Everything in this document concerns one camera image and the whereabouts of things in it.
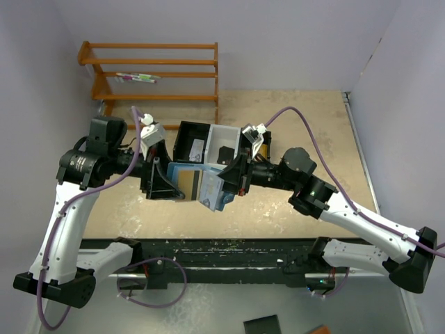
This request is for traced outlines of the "gold credit card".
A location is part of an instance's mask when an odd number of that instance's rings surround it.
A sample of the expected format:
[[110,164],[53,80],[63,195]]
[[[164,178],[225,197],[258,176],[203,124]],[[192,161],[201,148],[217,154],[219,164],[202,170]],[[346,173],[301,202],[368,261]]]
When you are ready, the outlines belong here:
[[262,157],[268,159],[268,144],[266,142],[263,142],[261,144],[261,147],[257,153],[258,155],[261,155]]

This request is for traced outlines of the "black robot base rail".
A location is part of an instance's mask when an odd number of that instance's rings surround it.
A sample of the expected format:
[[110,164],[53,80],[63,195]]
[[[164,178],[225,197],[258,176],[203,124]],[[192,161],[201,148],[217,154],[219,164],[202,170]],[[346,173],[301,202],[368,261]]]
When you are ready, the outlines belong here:
[[278,284],[333,287],[344,269],[311,256],[309,239],[139,239],[138,261],[154,263],[120,269],[113,277],[129,289],[166,289],[169,284]]

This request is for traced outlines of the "blue leather card holder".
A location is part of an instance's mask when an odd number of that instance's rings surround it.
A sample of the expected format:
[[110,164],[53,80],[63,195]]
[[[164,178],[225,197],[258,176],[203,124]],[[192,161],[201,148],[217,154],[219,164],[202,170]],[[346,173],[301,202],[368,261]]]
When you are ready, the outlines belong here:
[[183,202],[198,201],[211,211],[222,211],[235,195],[223,190],[220,169],[206,164],[168,164],[168,179],[184,194]]

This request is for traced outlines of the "gold card with black stripe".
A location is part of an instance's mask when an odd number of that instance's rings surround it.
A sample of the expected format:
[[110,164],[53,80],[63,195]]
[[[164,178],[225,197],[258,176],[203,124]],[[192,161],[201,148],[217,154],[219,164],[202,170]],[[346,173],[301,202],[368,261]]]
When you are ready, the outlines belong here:
[[184,194],[184,201],[195,201],[199,198],[202,181],[202,170],[182,169],[178,172],[178,187]]

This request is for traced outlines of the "silver VIP credit card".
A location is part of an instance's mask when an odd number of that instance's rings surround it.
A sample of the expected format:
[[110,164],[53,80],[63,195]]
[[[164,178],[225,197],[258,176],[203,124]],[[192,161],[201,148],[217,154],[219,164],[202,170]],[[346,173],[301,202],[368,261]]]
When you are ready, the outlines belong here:
[[189,160],[200,163],[204,151],[204,140],[195,138],[189,152]]

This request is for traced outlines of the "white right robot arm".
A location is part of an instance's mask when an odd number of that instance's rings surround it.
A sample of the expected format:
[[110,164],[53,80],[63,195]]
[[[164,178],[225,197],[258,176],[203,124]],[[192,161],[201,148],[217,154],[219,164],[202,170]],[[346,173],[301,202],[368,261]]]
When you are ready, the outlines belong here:
[[289,204],[300,214],[346,229],[364,244],[319,237],[311,249],[313,261],[324,267],[350,267],[380,273],[398,287],[423,293],[435,256],[437,233],[419,230],[353,202],[338,186],[315,176],[316,163],[303,148],[290,148],[278,164],[251,160],[240,153],[219,177],[224,190],[243,196],[250,186],[290,191]]

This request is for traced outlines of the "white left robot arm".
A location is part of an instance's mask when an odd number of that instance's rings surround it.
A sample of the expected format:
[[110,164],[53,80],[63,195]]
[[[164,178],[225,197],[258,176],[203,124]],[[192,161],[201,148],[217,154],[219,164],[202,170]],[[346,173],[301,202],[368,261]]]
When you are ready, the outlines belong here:
[[97,116],[88,135],[81,137],[59,161],[56,198],[48,229],[31,268],[15,276],[13,287],[68,308],[82,308],[96,285],[116,271],[154,267],[167,262],[162,255],[150,257],[143,243],[118,237],[104,249],[79,257],[83,233],[99,194],[126,177],[140,180],[149,199],[182,199],[167,176],[170,158],[164,129],[149,114],[139,119],[143,127],[136,147],[123,144],[127,123],[110,116]]

